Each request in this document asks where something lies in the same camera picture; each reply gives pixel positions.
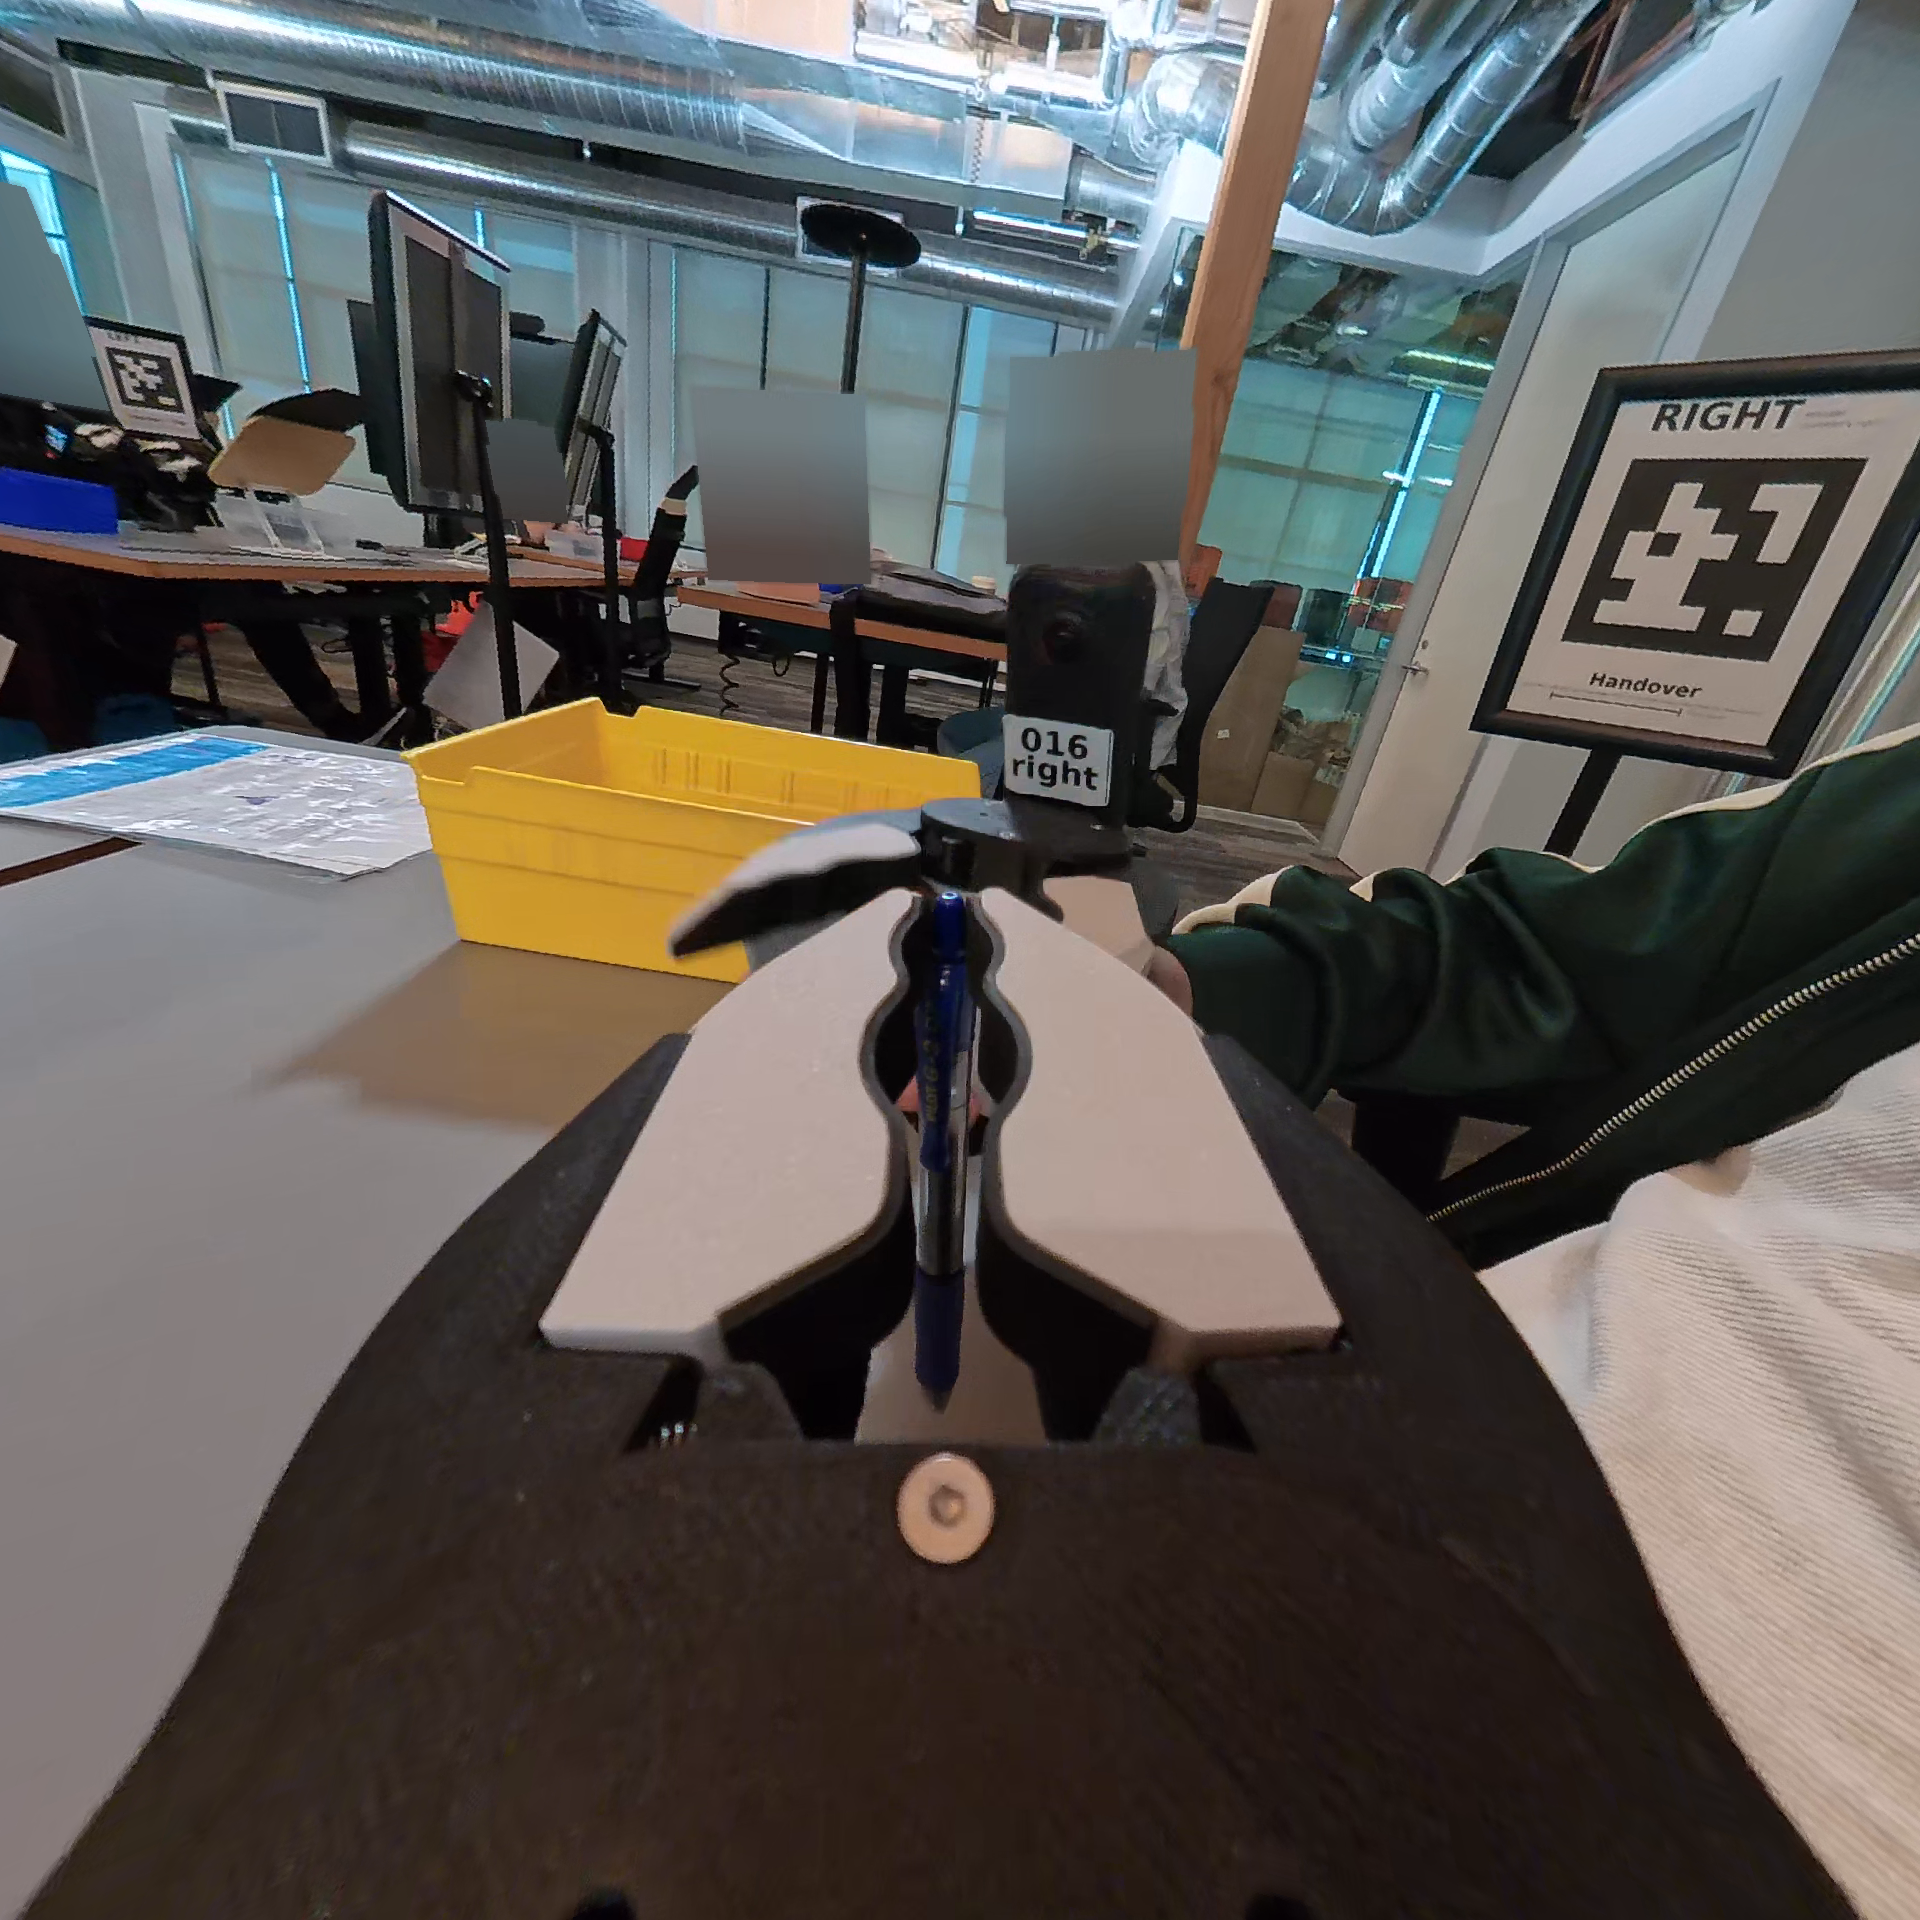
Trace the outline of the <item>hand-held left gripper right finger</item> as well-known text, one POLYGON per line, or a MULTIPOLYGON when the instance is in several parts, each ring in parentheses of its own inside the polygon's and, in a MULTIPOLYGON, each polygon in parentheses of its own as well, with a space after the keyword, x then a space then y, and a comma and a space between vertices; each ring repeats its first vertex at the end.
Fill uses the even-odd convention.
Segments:
POLYGON ((1342 1319, 1193 1021, 1004 888, 975 899, 992 1094, 975 1294, 1052 1442, 1135 1370, 1324 1354, 1342 1319))

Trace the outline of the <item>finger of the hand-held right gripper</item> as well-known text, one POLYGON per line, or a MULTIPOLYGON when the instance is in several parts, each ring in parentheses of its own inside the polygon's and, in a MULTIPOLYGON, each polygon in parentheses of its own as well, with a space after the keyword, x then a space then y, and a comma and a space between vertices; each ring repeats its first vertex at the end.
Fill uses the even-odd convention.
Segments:
POLYGON ((1094 874, 1049 876, 1043 882, 1043 899, 1057 909, 1069 933, 1127 968, 1149 973, 1155 942, 1128 880, 1094 874))
POLYGON ((739 944, 773 963, 873 899, 921 877, 921 818, 835 818, 748 854, 665 935, 678 963, 739 944))

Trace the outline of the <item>yellow plastic bin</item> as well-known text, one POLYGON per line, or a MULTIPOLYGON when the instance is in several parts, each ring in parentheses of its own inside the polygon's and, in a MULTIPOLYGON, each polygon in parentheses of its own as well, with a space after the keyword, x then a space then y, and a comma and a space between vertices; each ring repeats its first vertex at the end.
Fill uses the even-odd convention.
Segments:
POLYGON ((750 854, 857 812, 975 800, 972 758, 686 711, 536 711, 407 751, 459 938, 736 986, 667 931, 750 854))

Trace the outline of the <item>blue ballpoint pen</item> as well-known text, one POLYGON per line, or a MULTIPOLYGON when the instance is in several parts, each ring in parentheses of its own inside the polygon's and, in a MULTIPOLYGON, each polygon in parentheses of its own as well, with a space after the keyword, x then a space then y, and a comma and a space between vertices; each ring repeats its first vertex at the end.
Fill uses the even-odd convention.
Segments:
POLYGON ((917 971, 913 1043, 919 1093, 913 1378, 944 1408, 959 1374, 964 1334, 969 1135, 975 1002, 969 980, 969 900, 940 891, 926 912, 917 971))

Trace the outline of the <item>background wooden desk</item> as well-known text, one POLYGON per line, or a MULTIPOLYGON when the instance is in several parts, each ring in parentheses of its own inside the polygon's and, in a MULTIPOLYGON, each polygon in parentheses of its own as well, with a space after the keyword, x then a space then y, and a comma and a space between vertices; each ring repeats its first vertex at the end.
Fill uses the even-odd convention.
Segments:
POLYGON ((425 639, 435 620, 457 600, 487 594, 487 567, 445 549, 356 549, 348 555, 251 551, 216 542, 214 531, 179 539, 131 542, 108 535, 67 535, 4 526, 4 588, 56 583, 63 592, 131 589, 181 598, 179 650, 192 639, 201 694, 166 692, 168 711, 184 725, 251 727, 230 708, 208 650, 208 627, 240 628, 259 620, 299 620, 333 627, 377 621, 385 632, 377 652, 356 646, 353 698, 367 720, 365 740, 395 740, 411 750, 437 734, 427 708, 425 639))
POLYGON ((889 603, 869 589, 814 592, 748 583, 678 583, 678 607, 718 614, 718 711, 739 718, 736 671, 742 660, 812 660, 807 728, 835 732, 881 748, 926 748, 937 725, 908 708, 913 675, 969 683, 989 708, 1007 660, 1004 637, 955 628, 949 607, 889 603))

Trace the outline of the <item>black office chair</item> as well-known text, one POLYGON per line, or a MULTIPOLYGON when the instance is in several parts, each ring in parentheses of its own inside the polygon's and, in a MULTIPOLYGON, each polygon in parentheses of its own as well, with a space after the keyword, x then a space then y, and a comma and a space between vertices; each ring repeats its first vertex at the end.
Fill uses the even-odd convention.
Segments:
POLYGON ((1197 813, 1197 776, 1208 718, 1273 606, 1275 589, 1262 583, 1208 583, 1190 606, 1183 650, 1183 711, 1172 744, 1155 765, 1152 802, 1142 800, 1137 824, 1185 832, 1197 813))

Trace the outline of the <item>black bag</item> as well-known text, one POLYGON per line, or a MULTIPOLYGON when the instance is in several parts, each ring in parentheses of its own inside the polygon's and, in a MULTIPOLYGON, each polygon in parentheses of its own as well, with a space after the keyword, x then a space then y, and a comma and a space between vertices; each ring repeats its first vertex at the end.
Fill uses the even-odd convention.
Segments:
POLYGON ((949 578, 924 567, 897 567, 873 574, 855 589, 859 606, 873 618, 900 624, 957 624, 972 620, 1004 620, 1005 600, 992 589, 949 578))

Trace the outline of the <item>wooden pillar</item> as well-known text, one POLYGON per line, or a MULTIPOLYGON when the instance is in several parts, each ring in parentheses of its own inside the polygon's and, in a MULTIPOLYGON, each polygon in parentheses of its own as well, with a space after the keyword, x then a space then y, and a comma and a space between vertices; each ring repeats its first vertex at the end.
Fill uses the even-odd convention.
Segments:
POLYGON ((1183 324, 1193 396, 1181 565, 1193 563, 1208 507, 1329 15, 1329 2, 1262 2, 1239 68, 1183 324))

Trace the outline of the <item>black metal pole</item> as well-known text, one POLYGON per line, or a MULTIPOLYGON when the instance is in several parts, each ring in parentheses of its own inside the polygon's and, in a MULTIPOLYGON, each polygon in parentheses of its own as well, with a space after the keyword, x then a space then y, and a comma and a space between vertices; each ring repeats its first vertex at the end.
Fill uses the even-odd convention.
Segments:
POLYGON ((908 272, 921 263, 921 239, 881 208, 863 208, 835 198, 799 204, 799 239, 807 255, 825 255, 847 268, 847 312, 838 394, 857 390, 857 358, 865 310, 869 280, 875 272, 908 272))

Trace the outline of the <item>person's dark green jacket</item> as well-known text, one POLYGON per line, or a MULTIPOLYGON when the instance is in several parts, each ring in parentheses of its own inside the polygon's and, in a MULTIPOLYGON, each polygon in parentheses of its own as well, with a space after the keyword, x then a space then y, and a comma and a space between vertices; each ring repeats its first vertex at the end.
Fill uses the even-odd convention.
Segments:
POLYGON ((1811 1116, 1915 1038, 1917 933, 1885 918, 1607 1075, 1533 1093, 1350 1094, 1350 1150, 1491 1266, 1601 1223, 1653 1172, 1811 1116))

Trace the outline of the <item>framed marker poster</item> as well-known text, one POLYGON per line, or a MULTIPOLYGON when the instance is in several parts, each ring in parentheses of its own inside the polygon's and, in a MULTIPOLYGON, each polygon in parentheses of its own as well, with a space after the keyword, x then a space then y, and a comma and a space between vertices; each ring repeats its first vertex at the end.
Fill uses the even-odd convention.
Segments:
POLYGON ((1917 526, 1917 354, 1605 368, 1472 732, 1800 760, 1917 526))

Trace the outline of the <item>cardboard backed board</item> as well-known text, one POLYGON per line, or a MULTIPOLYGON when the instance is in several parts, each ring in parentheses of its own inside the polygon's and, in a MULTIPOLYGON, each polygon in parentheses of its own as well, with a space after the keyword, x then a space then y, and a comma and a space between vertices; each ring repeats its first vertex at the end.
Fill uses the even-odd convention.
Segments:
POLYGON ((259 407, 211 461, 225 492, 315 495, 348 463, 365 404, 351 390, 302 390, 259 407))

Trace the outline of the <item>small marker poster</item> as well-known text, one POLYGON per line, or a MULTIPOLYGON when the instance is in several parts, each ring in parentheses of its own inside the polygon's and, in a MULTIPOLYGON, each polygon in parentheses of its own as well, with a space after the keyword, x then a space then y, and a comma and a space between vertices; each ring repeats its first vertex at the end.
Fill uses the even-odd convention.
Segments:
POLYGON ((111 418, 131 435, 198 440, 184 338, 172 328, 84 316, 111 418))

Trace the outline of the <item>blue plastic bin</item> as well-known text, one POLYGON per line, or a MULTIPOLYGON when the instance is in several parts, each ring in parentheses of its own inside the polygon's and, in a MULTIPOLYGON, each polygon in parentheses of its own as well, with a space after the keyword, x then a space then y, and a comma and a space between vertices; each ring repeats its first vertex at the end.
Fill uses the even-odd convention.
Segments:
POLYGON ((119 500, 111 487, 46 469, 0 471, 0 522, 4 528, 113 539, 119 500))

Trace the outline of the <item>silver ventilation duct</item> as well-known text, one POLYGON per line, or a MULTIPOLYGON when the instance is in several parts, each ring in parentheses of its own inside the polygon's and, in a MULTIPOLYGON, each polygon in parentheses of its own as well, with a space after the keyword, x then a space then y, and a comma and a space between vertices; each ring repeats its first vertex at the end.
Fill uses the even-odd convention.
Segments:
MULTIPOLYGON (((343 131, 343 166, 372 186, 414 187, 437 202, 487 202, 550 219, 623 227, 660 243, 829 276, 843 276, 847 268, 801 245, 799 212, 788 204, 633 175, 587 159, 476 149, 353 118, 343 131)), ((1108 328, 1120 312, 1120 274, 1110 268, 995 247, 950 231, 926 234, 913 263, 880 268, 877 274, 926 298, 1081 328, 1108 328)))

